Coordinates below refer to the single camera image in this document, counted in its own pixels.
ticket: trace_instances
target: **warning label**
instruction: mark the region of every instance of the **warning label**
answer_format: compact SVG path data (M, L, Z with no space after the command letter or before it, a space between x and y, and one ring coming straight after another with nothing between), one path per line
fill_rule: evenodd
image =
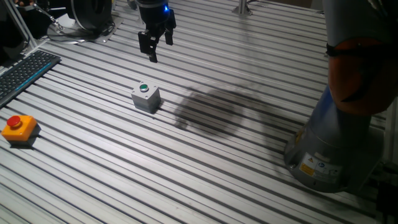
M341 166L331 165L323 162L318 158L306 153L300 165L300 170L310 175L311 177L328 182L336 183L341 173Z

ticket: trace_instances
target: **black cable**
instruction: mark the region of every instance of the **black cable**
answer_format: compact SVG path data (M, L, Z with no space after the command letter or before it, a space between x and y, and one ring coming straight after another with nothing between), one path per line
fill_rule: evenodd
M74 39L81 39L84 37L105 37L107 35L109 35L110 33L112 33L113 29L115 28L116 24L114 22L112 22L108 28L106 28L105 30L103 30L99 35L96 34L88 34L88 35L71 35L71 34L63 34L63 35L48 35L47 36L50 37L70 37L70 38L74 38ZM53 40L50 38L50 40L52 41L56 41L56 42L68 42L69 40Z
M260 0L250 0L250 1L248 1L248 2L246 3L246 5L249 5L249 4L252 3L252 2L268 3L268 2L264 2L264 1L260 1ZM298 10L311 11L311 10L308 10L308 9L298 9ZM323 11L315 11L314 13L317 13L317 14L324 14Z

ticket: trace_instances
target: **black keyboard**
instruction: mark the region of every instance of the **black keyboard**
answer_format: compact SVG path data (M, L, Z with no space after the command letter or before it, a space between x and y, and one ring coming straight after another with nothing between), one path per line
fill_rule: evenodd
M44 75L61 58L38 50L0 76L0 108Z

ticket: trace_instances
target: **gray button box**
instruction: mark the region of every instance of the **gray button box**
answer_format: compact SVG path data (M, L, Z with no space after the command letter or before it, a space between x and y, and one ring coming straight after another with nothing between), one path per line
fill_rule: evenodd
M161 102L159 88L151 82L134 85L131 98L137 109L148 113L155 113Z

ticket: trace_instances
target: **slotted aluminum surface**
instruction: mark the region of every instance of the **slotted aluminum surface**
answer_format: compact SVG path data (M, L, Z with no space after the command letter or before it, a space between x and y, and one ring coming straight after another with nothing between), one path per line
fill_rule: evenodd
M0 111L42 127L34 150L0 141L0 223L372 223L375 190L323 194L284 168L327 83L324 18L256 4L244 18L237 1L170 0L157 64L126 1L108 43L43 45L62 62ZM141 80L161 89L156 114L133 105Z

